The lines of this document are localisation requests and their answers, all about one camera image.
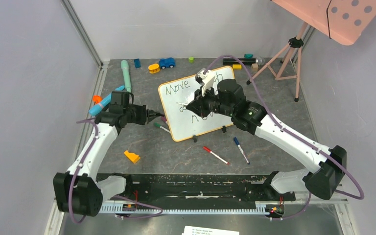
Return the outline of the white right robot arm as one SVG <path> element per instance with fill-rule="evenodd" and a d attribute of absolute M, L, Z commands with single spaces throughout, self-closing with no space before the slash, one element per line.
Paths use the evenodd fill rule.
<path fill-rule="evenodd" d="M 305 168 L 290 172 L 275 172 L 263 186 L 263 194 L 275 200 L 283 193 L 307 189 L 323 200 L 329 200 L 345 176 L 347 152 L 340 146 L 329 148 L 289 128 L 260 104 L 248 101 L 243 88 L 226 79 L 214 89 L 210 82 L 196 78 L 200 88 L 186 109 L 206 118 L 210 113 L 230 117 L 240 130 L 276 145 Z"/>

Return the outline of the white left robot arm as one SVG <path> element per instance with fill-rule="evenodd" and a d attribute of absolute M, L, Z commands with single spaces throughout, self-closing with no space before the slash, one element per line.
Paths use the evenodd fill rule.
<path fill-rule="evenodd" d="M 96 216 L 102 204 L 116 195 L 125 200 L 133 196 L 134 186 L 127 176 L 114 173 L 102 181 L 96 179 L 108 149 L 127 124 L 145 125 L 163 116 L 146 105 L 134 104 L 133 98 L 128 91 L 111 92 L 110 102 L 93 119 L 83 120 L 93 130 L 82 152 L 65 173 L 55 174 L 57 208 L 68 212 L 72 220 L 76 214 Z"/>

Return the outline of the orange framed whiteboard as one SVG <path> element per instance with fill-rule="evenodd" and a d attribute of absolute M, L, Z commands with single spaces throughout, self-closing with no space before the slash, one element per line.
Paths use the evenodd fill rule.
<path fill-rule="evenodd" d="M 233 125 L 230 117 L 214 113 L 210 113 L 207 117 L 200 117 L 177 104 L 177 102 L 186 104 L 191 102 L 194 92 L 199 88 L 200 84 L 195 81 L 194 75 L 166 82 L 158 87 L 164 115 L 175 142 Z"/>

